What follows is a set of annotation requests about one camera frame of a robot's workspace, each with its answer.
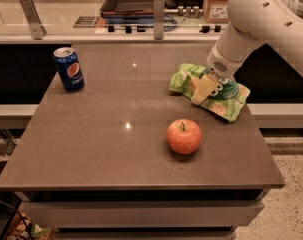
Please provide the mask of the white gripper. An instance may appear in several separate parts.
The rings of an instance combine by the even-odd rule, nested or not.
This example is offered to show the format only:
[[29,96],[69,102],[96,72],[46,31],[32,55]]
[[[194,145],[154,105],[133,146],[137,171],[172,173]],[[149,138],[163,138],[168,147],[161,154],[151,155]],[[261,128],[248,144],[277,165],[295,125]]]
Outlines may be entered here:
[[215,44],[207,57],[207,67],[214,74],[202,76],[191,101],[195,105],[200,105],[215,89],[223,90],[227,78],[231,78],[241,65],[241,57],[230,46]]

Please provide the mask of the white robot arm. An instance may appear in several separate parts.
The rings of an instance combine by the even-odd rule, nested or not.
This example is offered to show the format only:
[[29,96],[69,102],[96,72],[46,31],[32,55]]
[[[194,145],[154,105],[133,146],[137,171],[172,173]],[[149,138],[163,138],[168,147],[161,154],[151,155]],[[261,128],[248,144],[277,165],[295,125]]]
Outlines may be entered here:
[[206,67],[251,91],[250,103],[303,103],[299,0],[228,0],[229,23]]

